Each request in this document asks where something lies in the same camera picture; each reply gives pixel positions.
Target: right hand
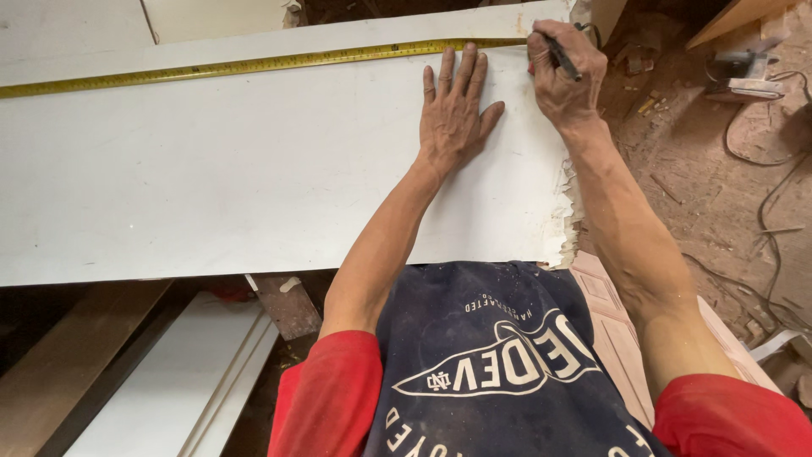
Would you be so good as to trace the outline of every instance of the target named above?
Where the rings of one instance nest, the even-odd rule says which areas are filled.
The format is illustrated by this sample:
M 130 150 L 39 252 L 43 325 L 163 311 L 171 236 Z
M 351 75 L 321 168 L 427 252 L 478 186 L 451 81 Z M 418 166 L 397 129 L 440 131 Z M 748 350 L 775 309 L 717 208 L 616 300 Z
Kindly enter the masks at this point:
M 554 67 L 555 56 L 544 35 L 554 38 L 583 75 L 573 81 L 562 67 Z M 598 93 L 607 72 L 607 57 L 571 24 L 537 20 L 527 37 L 527 53 L 535 69 L 536 103 L 560 131 L 585 120 L 599 119 Z

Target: left hand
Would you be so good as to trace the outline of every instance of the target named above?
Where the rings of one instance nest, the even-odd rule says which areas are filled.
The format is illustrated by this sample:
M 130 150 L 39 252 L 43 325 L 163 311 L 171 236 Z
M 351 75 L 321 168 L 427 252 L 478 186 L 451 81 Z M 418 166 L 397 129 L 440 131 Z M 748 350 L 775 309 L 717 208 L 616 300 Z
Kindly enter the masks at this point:
M 504 102 L 496 102 L 479 114 L 479 98 L 488 69 L 487 56 L 477 55 L 477 46 L 467 43 L 456 79 L 452 81 L 454 57 L 454 49 L 447 47 L 443 52 L 437 89 L 431 67 L 426 66 L 423 70 L 425 101 L 417 160 L 426 161 L 440 176 L 463 167 L 482 152 L 485 140 L 505 109 Z

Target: red object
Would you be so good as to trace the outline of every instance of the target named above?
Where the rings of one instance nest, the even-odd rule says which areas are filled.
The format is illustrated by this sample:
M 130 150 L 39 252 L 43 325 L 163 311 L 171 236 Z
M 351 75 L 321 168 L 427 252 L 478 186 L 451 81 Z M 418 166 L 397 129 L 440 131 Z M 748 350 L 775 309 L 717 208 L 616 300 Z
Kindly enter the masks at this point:
M 678 377 L 654 413 L 652 432 L 674 455 L 812 454 L 812 425 L 792 400 L 728 376 Z
M 357 456 L 382 379 L 372 333 L 333 333 L 279 382 L 269 457 Z M 681 457 L 809 455 L 812 425 L 788 398 L 720 375 L 671 381 L 657 400 L 654 435 Z
M 268 456 L 360 455 L 382 377 L 372 333 L 348 330 L 317 341 L 279 380 Z

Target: tape measure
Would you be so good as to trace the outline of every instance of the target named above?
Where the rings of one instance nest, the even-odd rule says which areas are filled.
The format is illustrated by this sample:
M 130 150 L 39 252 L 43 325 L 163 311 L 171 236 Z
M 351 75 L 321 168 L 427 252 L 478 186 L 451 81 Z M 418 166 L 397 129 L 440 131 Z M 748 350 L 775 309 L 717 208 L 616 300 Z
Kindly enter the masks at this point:
M 313 67 L 331 63 L 358 62 L 361 60 L 391 59 L 409 55 L 442 53 L 448 46 L 462 50 L 465 43 L 473 42 L 478 48 L 526 45 L 526 38 L 449 38 L 445 40 L 411 41 L 393 45 L 368 46 L 343 50 L 330 50 L 309 54 L 283 55 L 264 59 L 237 60 L 235 62 L 210 63 L 191 67 L 147 70 L 145 72 L 119 73 L 117 75 L 91 76 L 72 80 L 38 82 L 32 84 L 0 87 L 0 98 L 27 97 L 31 95 L 60 94 L 77 90 L 106 89 L 125 85 L 142 85 L 157 82 L 210 78 L 213 76 L 239 75 L 242 73 L 268 72 L 288 68 Z

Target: man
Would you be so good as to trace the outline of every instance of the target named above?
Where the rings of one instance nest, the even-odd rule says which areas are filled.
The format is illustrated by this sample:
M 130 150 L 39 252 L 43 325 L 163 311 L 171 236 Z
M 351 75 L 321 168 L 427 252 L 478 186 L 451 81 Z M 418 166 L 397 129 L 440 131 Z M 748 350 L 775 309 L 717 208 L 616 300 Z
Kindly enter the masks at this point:
M 543 34 L 583 73 L 555 68 Z M 606 57 L 569 24 L 528 38 L 536 100 L 569 149 L 591 235 L 637 330 L 656 404 L 649 432 L 591 351 L 568 272 L 529 263 L 404 267 L 449 173 L 482 151 L 487 57 L 469 43 L 423 72 L 421 148 L 347 254 L 308 359 L 279 386 L 269 455 L 801 455 L 791 401 L 739 379 L 699 314 L 689 270 L 612 144 L 596 102 Z

